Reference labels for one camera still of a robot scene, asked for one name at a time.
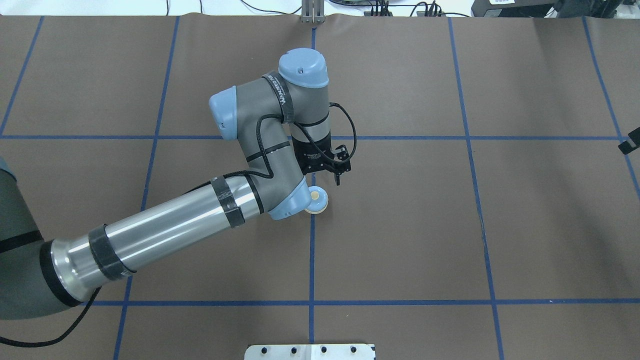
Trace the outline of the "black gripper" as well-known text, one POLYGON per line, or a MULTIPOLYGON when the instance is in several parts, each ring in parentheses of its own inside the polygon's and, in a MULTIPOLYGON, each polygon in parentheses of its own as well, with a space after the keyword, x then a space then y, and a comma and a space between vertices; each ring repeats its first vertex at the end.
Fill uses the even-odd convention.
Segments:
POLYGON ((331 161, 321 155, 322 152, 332 160, 334 159, 331 138, 324 137, 320 141, 315 141, 314 144, 315 146, 311 142, 299 141, 295 137, 292 138, 295 159, 302 175, 317 173, 334 167, 331 161))

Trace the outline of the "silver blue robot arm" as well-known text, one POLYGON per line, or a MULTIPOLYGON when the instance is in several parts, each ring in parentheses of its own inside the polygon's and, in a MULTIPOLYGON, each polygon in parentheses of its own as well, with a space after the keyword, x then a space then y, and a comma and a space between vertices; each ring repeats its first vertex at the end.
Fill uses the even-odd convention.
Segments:
POLYGON ((75 239, 43 239, 2 161, 1 319, 64 312, 103 285, 260 214, 282 220, 310 207, 306 174, 334 159, 328 72, 322 53, 294 48, 277 70, 211 96, 222 138, 238 141, 248 169, 75 239))

